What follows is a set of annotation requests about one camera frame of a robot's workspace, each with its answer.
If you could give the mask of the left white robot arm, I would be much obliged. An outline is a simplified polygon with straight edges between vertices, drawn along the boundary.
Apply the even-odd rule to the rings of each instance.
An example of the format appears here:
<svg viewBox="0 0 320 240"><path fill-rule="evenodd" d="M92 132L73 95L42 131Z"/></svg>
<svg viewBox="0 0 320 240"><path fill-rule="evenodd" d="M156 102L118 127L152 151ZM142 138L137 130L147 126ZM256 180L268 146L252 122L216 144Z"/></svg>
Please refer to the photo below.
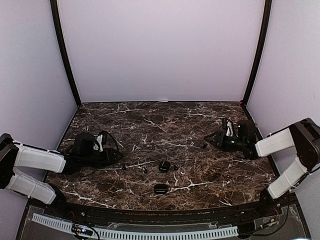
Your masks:
<svg viewBox="0 0 320 240"><path fill-rule="evenodd" d="M114 165L124 155L117 144L114 148L107 147L108 139L116 141L104 130L98 136L82 132L65 152L59 152L23 144L4 133L0 137L0 187L51 205L58 217L67 218L71 208L65 203L64 194L56 186L37 180L20 169L72 175L86 167L100 169Z"/></svg>

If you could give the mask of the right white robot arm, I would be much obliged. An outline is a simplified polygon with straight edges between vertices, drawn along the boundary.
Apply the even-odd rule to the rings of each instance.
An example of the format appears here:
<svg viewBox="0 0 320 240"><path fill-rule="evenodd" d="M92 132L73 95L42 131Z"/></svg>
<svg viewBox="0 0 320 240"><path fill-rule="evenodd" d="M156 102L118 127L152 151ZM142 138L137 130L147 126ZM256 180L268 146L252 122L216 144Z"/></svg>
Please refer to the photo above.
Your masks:
<svg viewBox="0 0 320 240"><path fill-rule="evenodd" d="M320 163L320 127L311 118L305 118L257 140L256 125L245 119L233 124L223 119L222 129L206 135L204 140L224 152L240 152L248 160L257 160L290 149L293 162L260 193L255 213L266 217L275 208L274 200L294 189L315 172Z"/></svg>

